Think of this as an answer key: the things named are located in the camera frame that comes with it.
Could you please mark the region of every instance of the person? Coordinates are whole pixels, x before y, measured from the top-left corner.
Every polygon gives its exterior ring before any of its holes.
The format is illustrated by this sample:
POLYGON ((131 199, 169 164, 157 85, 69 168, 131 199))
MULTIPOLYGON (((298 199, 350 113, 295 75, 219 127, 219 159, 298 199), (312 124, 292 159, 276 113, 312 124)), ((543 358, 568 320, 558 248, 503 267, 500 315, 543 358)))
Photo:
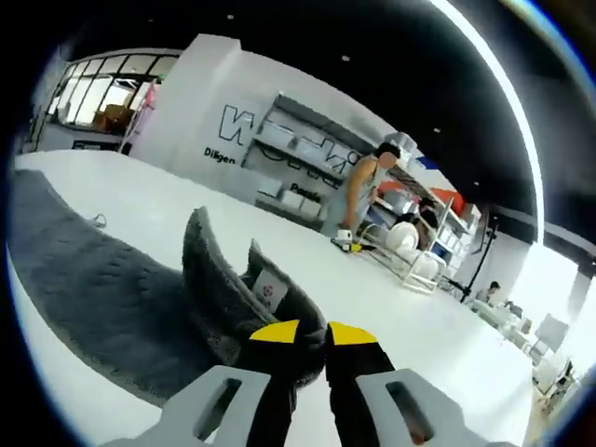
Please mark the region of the person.
MULTIPOLYGON (((420 202, 418 202, 417 215, 420 215, 424 211, 431 211, 433 214, 435 213, 435 202, 433 202, 431 199, 427 197, 424 197, 422 200, 420 200, 420 202)), ((399 224, 400 222, 410 222, 411 224, 413 224, 417 215, 413 212, 406 212, 404 214, 401 214, 401 216, 398 217, 398 219, 395 221, 395 224, 399 224)))
POLYGON ((383 142, 373 154, 364 156, 331 196, 320 233, 335 237, 338 230, 344 229, 356 234, 377 197, 379 184, 387 171, 397 165, 400 155, 398 146, 383 142))
POLYGON ((500 289, 501 285, 498 282, 493 281, 491 282, 491 285, 488 289, 481 290, 478 293, 476 293, 476 300, 489 305, 492 301, 491 299, 493 295, 497 293, 500 289))
POLYGON ((420 212, 420 215, 414 216, 410 221, 404 222, 410 222, 416 227, 416 231, 418 231, 418 247, 416 248, 422 251, 430 249, 433 239, 432 232, 439 228, 439 221, 437 220, 435 211, 424 209, 420 212))

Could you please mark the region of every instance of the window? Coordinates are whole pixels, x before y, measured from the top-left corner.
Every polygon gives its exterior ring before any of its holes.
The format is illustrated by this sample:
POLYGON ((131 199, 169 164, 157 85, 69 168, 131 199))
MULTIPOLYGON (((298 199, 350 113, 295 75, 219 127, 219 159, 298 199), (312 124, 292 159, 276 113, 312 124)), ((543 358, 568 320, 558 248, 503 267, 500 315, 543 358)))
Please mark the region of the window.
POLYGON ((112 83, 112 77, 106 76, 93 79, 85 100, 81 103, 81 108, 74 119, 74 123, 79 126, 90 126, 93 124, 93 119, 102 103, 103 96, 112 83))
POLYGON ((76 65, 73 71, 73 76, 80 76, 83 74, 87 66, 89 65, 88 61, 80 62, 76 65))
POLYGON ((178 60, 178 58, 176 58, 174 56, 164 56, 162 58, 159 58, 159 60, 156 62, 156 64, 151 69, 151 72, 149 72, 149 75, 154 75, 154 76, 167 75, 169 73, 169 70, 171 70, 171 67, 174 66, 174 63, 176 63, 177 60, 178 60))
POLYGON ((124 62, 120 73, 144 75, 149 70, 149 67, 156 59, 155 56, 130 56, 129 59, 124 62))
POLYGON ((74 123, 78 108, 81 106, 90 84, 90 79, 81 78, 78 80, 78 84, 76 84, 73 95, 71 96, 70 107, 68 108, 68 115, 66 116, 67 123, 74 123))
POLYGON ((124 59, 126 58, 126 56, 114 56, 113 58, 106 59, 102 67, 100 68, 100 73, 117 73, 120 69, 120 66, 122 65, 122 62, 124 62, 124 59))
POLYGON ((123 54, 73 63, 56 89, 47 113, 62 124, 122 132, 122 125, 115 130, 98 113, 105 112, 108 105, 138 110, 157 77, 165 76, 177 59, 123 54))
POLYGON ((103 59, 96 59, 94 61, 90 61, 89 62, 89 65, 85 69, 85 72, 83 72, 83 75, 94 75, 94 74, 96 74, 100 70, 100 67, 102 66, 102 63, 103 63, 103 59))
POLYGON ((147 91, 149 91, 149 88, 151 87, 151 82, 143 82, 141 87, 139 88, 139 91, 137 91, 137 94, 134 96, 134 98, 132 99, 132 102, 130 102, 130 110, 137 110, 142 102, 145 99, 145 95, 147 94, 147 91))
POLYGON ((100 112, 105 112, 105 108, 108 105, 127 105, 127 101, 134 93, 133 88, 123 87, 119 83, 114 82, 112 86, 108 89, 105 98, 103 99, 102 106, 100 107, 100 112))
POLYGON ((73 91, 75 91, 75 87, 76 87, 77 83, 78 83, 78 79, 72 79, 72 78, 66 82, 66 86, 64 87, 64 90, 62 91, 62 94, 58 101, 58 105, 56 107, 58 110, 63 110, 65 107, 68 106, 68 103, 70 102, 70 99, 71 99, 71 95, 73 94, 73 91))

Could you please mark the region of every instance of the window frame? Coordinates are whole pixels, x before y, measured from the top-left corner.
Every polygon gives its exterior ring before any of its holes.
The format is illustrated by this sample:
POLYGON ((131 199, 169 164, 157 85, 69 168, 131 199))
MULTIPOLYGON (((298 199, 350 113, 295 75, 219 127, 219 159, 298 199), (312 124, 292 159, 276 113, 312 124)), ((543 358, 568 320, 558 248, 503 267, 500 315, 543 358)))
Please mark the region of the window frame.
POLYGON ((54 124, 58 124, 59 126, 64 126, 66 128, 71 128, 71 129, 76 129, 76 130, 83 130, 83 131, 91 131, 91 132, 96 132, 96 133, 105 133, 105 132, 99 132, 96 129, 91 129, 88 126, 83 126, 83 125, 78 125, 76 124, 76 119, 79 116, 79 113, 81 111, 81 108, 83 106, 83 103, 85 102, 85 98, 88 95, 88 92, 91 88, 91 86, 93 85, 93 81, 97 78, 105 78, 107 76, 111 77, 111 81, 110 84, 108 85, 108 88, 103 92, 102 95, 102 99, 100 100, 99 106, 96 110, 95 113, 97 113, 98 110, 101 110, 103 102, 105 101, 105 98, 108 94, 108 92, 110 91, 110 88, 114 85, 114 83, 117 80, 120 79, 130 79, 130 80, 134 80, 134 81, 138 81, 138 86, 132 91, 132 94, 130 95, 130 100, 128 101, 128 104, 124 104, 125 106, 129 107, 130 104, 132 104, 132 102, 134 101, 134 99, 136 98, 136 96, 139 94, 139 90, 142 87, 142 84, 144 82, 154 82, 156 79, 159 78, 159 74, 150 74, 151 71, 153 70, 153 68, 155 67, 155 65, 162 59, 162 58, 175 58, 176 60, 178 60, 180 58, 180 54, 178 55, 174 55, 174 54, 155 54, 155 53, 149 53, 149 52, 131 52, 131 53, 127 53, 127 54, 121 54, 121 55, 115 55, 115 54, 101 54, 98 55, 98 57, 94 58, 94 57, 90 57, 88 59, 85 59, 84 61, 73 61, 72 63, 70 63, 66 69, 64 70, 64 75, 60 81, 60 83, 56 86, 56 88, 54 89, 53 95, 52 95, 52 100, 49 102, 47 109, 44 112, 44 115, 46 118, 48 118, 49 116, 54 116, 56 111, 54 111, 53 114, 50 114, 49 109, 51 107, 52 102, 54 101, 54 99, 57 97, 57 93, 62 90, 64 90, 64 88, 66 87, 66 85, 68 84, 69 81, 76 79, 76 83, 74 84, 74 88, 73 91, 70 93, 69 98, 68 98, 68 102, 71 101, 73 94, 76 90, 76 88, 79 85, 79 82, 81 79, 89 79, 89 85, 87 86, 87 89, 85 90, 85 93, 83 95, 83 99, 81 100, 81 102, 78 104, 78 107, 76 109, 76 114, 74 114, 74 118, 73 118, 73 122, 72 123, 62 123, 60 121, 54 123, 54 124), (106 73, 100 73, 100 71, 103 68, 103 65, 105 64, 106 61, 108 61, 110 58, 113 58, 115 56, 125 56, 125 58, 122 60, 122 62, 119 64, 117 70, 112 71, 112 72, 106 72, 106 73), (130 57, 133 56, 152 56, 154 57, 154 60, 151 62, 151 64, 149 64, 149 66, 147 67, 147 69, 145 70, 144 73, 140 74, 134 74, 134 73, 121 73, 122 68, 126 65, 127 61, 130 59, 130 57), (87 70, 87 68, 89 67, 89 64, 92 61, 96 61, 96 60, 102 60, 100 66, 97 69, 97 72, 95 74, 84 74, 84 72, 87 70), (81 74, 77 74, 77 75, 73 75, 76 66, 80 63, 84 63, 84 68, 81 71, 81 74))

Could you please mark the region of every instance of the cable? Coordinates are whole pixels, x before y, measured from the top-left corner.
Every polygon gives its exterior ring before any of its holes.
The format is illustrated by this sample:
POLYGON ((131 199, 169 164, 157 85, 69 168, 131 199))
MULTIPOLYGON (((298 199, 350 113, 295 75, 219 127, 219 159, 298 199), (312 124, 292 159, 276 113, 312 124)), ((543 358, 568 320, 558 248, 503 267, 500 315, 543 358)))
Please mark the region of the cable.
POLYGON ((101 213, 95 216, 93 219, 89 219, 89 221, 97 228, 105 228, 105 226, 108 224, 108 220, 101 213))

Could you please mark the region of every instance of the orange object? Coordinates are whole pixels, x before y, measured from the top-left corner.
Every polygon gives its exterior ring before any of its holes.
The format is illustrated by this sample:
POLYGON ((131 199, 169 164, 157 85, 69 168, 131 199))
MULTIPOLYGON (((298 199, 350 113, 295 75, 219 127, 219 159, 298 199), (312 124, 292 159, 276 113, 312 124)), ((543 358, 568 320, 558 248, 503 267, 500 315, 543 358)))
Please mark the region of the orange object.
POLYGON ((398 182, 397 180, 385 180, 379 184, 379 194, 384 194, 387 191, 399 191, 406 188, 405 184, 398 182))
POLYGON ((466 206, 466 201, 456 191, 448 191, 446 189, 439 189, 439 188, 430 188, 435 195, 440 198, 443 203, 447 203, 451 197, 454 198, 454 203, 451 206, 452 210, 458 216, 461 216, 464 213, 464 207, 466 206))

